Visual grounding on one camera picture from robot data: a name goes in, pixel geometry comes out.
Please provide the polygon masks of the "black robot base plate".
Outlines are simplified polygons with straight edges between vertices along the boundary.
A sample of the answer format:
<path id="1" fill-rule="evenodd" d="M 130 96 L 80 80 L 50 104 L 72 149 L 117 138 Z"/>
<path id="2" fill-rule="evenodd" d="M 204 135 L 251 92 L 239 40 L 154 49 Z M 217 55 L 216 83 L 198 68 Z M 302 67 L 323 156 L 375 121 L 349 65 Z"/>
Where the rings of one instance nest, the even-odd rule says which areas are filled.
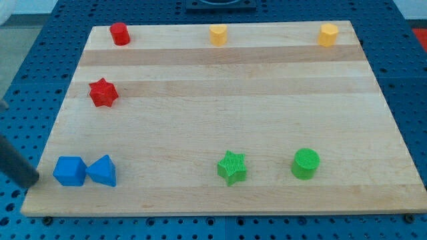
<path id="1" fill-rule="evenodd" d="M 256 0 L 185 0 L 187 11 L 199 10 L 254 10 Z"/>

